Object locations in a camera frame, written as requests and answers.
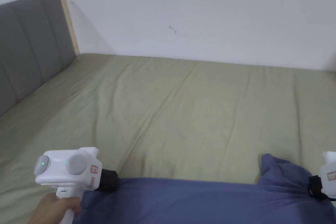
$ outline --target white wall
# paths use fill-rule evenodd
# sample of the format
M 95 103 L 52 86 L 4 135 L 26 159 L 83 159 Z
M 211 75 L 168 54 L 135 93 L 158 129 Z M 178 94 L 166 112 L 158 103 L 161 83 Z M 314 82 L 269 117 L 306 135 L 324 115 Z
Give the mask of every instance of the white wall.
M 336 70 L 336 0 L 68 2 L 82 53 Z

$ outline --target controller grip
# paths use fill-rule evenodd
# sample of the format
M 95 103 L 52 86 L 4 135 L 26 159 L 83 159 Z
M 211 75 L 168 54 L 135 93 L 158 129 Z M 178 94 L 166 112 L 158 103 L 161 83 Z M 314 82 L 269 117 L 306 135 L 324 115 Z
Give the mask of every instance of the controller grip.
M 57 187 L 56 197 L 57 198 L 70 198 L 70 197 L 80 197 L 82 199 L 84 190 L 77 187 L 70 186 L 60 186 Z M 59 224 L 72 224 L 74 219 L 74 212 L 72 209 L 68 209 Z
M 72 224 L 74 220 L 74 212 L 71 209 L 68 209 L 65 212 L 65 215 L 59 224 Z

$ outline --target hand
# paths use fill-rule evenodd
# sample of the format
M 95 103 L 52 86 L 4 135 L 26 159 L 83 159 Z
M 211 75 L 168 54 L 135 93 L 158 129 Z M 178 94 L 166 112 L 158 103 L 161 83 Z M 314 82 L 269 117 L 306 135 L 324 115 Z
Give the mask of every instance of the hand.
M 68 209 L 72 209 L 75 213 L 80 212 L 81 199 L 78 197 L 58 199 L 55 193 L 49 193 L 41 199 L 28 224 L 59 224 Z

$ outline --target wooden bed frame post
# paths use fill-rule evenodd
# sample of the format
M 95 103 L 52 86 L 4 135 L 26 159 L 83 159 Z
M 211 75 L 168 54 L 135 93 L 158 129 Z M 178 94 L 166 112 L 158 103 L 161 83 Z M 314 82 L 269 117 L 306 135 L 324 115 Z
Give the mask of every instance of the wooden bed frame post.
M 74 52 L 76 53 L 76 56 L 78 56 L 80 54 L 80 52 L 79 52 L 79 47 L 78 47 L 76 35 L 74 33 L 74 27 L 72 25 L 72 21 L 71 21 L 71 16 L 70 16 L 67 0 L 61 0 L 61 2 L 62 2 L 63 10 L 64 10 L 64 13 L 65 13 L 65 18 L 67 20 L 67 24 L 68 24 L 68 27 L 69 27 L 69 31 L 70 31 L 70 36 L 71 36 Z

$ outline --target gray button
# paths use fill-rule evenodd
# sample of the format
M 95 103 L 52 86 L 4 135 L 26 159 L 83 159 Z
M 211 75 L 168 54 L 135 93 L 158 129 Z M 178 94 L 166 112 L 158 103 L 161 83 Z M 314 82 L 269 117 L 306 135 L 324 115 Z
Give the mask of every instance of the gray button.
M 34 168 L 34 174 L 35 176 L 41 175 L 43 172 L 45 172 L 45 169 L 47 168 L 49 158 L 46 155 L 39 156 Z
M 66 162 L 67 171 L 72 175 L 82 174 L 87 167 L 86 158 L 81 154 L 75 154 Z

